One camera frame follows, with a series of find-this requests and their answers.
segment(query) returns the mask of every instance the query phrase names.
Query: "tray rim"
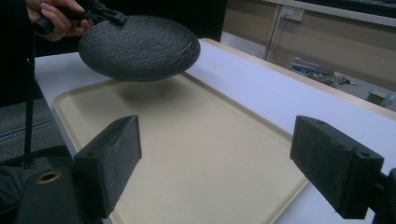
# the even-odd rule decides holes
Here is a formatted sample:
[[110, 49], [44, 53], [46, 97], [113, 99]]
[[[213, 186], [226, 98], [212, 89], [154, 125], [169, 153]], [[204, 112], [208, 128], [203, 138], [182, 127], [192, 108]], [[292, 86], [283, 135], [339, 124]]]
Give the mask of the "tray rim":
[[[248, 117], [250, 117], [251, 119], [256, 120], [257, 122], [259, 122], [261, 125], [266, 126], [267, 128], [271, 129], [271, 131], [273, 131], [274, 133], [279, 134], [282, 138], [286, 139], [288, 142], [291, 142], [292, 139], [292, 134], [286, 132], [285, 130], [281, 129], [280, 127], [278, 127], [277, 125], [275, 125], [273, 122], [271, 122], [270, 120], [263, 118], [262, 116], [256, 114], [255, 112], [251, 111], [250, 109], [244, 107], [243, 105], [237, 103], [235, 100], [233, 100], [232, 98], [228, 97], [227, 95], [221, 93], [220, 91], [217, 91], [216, 89], [210, 87], [209, 85], [205, 84], [203, 81], [199, 80], [196, 77], [193, 77], [192, 75], [190, 75], [187, 72], [182, 72], [174, 77], [170, 77], [170, 78], [178, 78], [177, 76], [180, 76], [182, 78], [186, 78], [188, 81], [192, 82], [194, 85], [198, 85], [199, 87], [203, 88], [205, 91], [208, 91], [210, 94], [215, 95], [216, 97], [220, 98], [221, 101], [225, 102], [226, 104], [234, 107], [235, 109], [237, 109], [238, 111], [241, 111], [242, 113], [246, 114]], [[110, 85], [113, 83], [120, 83], [120, 82], [128, 82], [128, 81], [123, 81], [123, 80], [118, 80], [118, 79], [110, 79], [110, 80], [105, 80], [105, 81], [101, 81], [98, 83], [94, 83], [88, 86], [84, 86], [84, 87], [79, 87], [73, 90], [69, 90], [69, 91], [64, 91], [60, 94], [58, 94], [56, 97], [54, 97], [52, 104], [53, 107], [55, 109], [55, 111], [57, 112], [58, 115], [62, 115], [62, 111], [60, 111], [60, 108], [57, 106], [57, 102], [58, 101], [62, 101], [63, 98], [66, 98], [68, 96], [70, 96], [70, 94], [73, 92], [80, 92], [80, 91], [86, 91], [89, 89], [94, 89], [98, 86], [101, 85], [106, 85], [106, 83], [109, 83]], [[81, 150], [82, 146], [78, 143], [76, 139], [76, 137], [72, 138], [71, 136], [74, 136], [73, 133], [70, 133], [69, 129], [67, 129], [66, 127], [68, 126], [67, 122], [64, 121], [64, 118], [62, 116], [59, 116], [59, 120], [62, 123], [62, 125], [64, 126], [64, 129], [67, 133], [68, 138], [70, 139], [70, 142], [72, 143], [73, 147], [75, 148], [76, 151]], [[306, 177], [302, 177], [296, 184], [295, 184], [295, 188], [292, 194], [289, 195], [289, 197], [287, 198], [287, 200], [285, 200], [285, 202], [282, 204], [281, 207], [279, 207], [279, 210], [269, 218], [268, 224], [272, 224], [275, 223], [276, 220], [284, 213], [284, 211], [287, 209], [287, 207], [295, 200], [295, 198], [301, 193], [301, 191], [305, 188], [305, 186], [309, 183], [309, 181], [306, 179]], [[110, 214], [109, 218], [111, 219], [111, 221], [113, 223], [118, 223], [118, 224], [126, 224], [122, 221], [122, 218], [120, 217], [118, 211], [117, 211], [117, 206], [114, 209], [114, 211]]]

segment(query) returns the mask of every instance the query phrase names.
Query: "black tongs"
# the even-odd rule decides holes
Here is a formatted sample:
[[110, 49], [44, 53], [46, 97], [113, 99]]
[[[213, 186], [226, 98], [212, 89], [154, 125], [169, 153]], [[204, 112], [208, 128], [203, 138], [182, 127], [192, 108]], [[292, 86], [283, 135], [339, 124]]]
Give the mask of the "black tongs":
[[[78, 3], [85, 9], [82, 14], [72, 12], [66, 7], [59, 7], [58, 9], [70, 20], [91, 19], [94, 23], [111, 21], [118, 26], [122, 26], [127, 21], [127, 17], [123, 13], [106, 7], [98, 0], [80, 0]], [[49, 34], [53, 27], [52, 22], [45, 17], [41, 17], [34, 22], [34, 29], [40, 35]]]

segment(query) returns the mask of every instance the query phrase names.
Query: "mounting hole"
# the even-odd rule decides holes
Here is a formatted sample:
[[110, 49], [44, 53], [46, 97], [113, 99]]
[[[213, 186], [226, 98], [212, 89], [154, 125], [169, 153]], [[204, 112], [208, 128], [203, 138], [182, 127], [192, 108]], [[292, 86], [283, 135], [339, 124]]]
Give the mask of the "mounting hole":
[[61, 176], [61, 173], [56, 171], [47, 172], [37, 179], [37, 184], [48, 184]]

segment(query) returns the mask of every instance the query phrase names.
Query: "finger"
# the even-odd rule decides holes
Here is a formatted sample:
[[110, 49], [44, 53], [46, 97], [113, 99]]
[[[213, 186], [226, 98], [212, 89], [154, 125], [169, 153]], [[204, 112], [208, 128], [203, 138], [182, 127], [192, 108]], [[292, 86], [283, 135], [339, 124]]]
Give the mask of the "finger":
[[48, 16], [52, 23], [54, 24], [55, 27], [60, 27], [62, 28], [64, 25], [68, 26], [66, 28], [71, 27], [71, 22], [67, 17], [56, 7], [53, 7], [51, 5], [48, 5], [46, 3], [41, 3], [41, 8], [47, 10]]
[[66, 33], [66, 35], [84, 35], [86, 30], [83, 26], [86, 26], [86, 24], [84, 25], [84, 22], [79, 22], [79, 21], [73, 21], [73, 26], [71, 29], [69, 29], [69, 31]]
[[87, 32], [89, 29], [91, 29], [93, 27], [92, 20], [82, 20], [81, 27], [82, 27], [82, 29], [84, 29], [85, 32]]
[[29, 15], [30, 22], [35, 22], [41, 17], [41, 15], [39, 13], [37, 13], [36, 11], [34, 11], [30, 8], [27, 8], [27, 12]]
[[55, 23], [57, 23], [57, 21], [55, 19], [56, 17], [54, 16], [54, 14], [51, 13], [50, 11], [47, 11], [46, 9], [41, 9], [41, 13], [43, 14], [44, 17], [49, 19], [52, 22], [52, 24], [54, 24], [53, 30], [49, 34], [42, 36], [50, 41], [60, 40], [62, 38], [62, 28], [59, 29], [58, 28], [59, 25], [58, 27], [56, 27]]
[[85, 11], [85, 9], [75, 0], [53, 0], [52, 2], [56, 7], [68, 7], [77, 13], [83, 13]]

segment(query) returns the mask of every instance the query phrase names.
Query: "black sleeve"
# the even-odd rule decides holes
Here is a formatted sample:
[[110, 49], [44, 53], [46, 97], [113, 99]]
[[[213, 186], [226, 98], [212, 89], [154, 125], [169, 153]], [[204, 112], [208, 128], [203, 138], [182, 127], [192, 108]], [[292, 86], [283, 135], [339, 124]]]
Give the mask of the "black sleeve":
[[24, 102], [29, 94], [35, 50], [24, 0], [0, 0], [0, 22], [0, 106], [4, 106]]

